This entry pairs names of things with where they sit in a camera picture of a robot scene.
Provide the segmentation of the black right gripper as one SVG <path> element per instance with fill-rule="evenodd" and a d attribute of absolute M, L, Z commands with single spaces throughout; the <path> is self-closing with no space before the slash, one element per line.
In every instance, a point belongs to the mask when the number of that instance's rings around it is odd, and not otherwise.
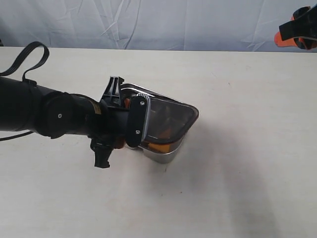
<path fill-rule="evenodd" d="M 274 36 L 278 47 L 311 50 L 317 47 L 317 7 L 305 6 L 293 12 L 291 20 L 280 25 Z"/>

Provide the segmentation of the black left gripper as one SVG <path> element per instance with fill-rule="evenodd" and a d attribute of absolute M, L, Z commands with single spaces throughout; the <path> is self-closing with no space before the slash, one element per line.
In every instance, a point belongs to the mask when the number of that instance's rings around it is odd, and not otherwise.
<path fill-rule="evenodd" d="M 85 135 L 91 140 L 97 168 L 109 168 L 108 160 L 113 150 L 125 146 L 125 124 L 131 99 L 123 99 L 123 82 L 123 78 L 111 76 L 99 101 L 84 96 L 92 107 L 92 112 L 85 114 Z"/>

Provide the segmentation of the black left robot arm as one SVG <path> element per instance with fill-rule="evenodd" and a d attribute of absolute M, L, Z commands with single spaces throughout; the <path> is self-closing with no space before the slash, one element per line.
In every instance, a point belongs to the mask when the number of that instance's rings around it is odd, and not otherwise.
<path fill-rule="evenodd" d="M 67 134 L 87 136 L 98 168 L 109 168 L 112 151 L 124 147 L 127 113 L 85 95 L 0 78 L 1 131 L 20 131 L 22 136 L 37 133 L 51 139 Z"/>

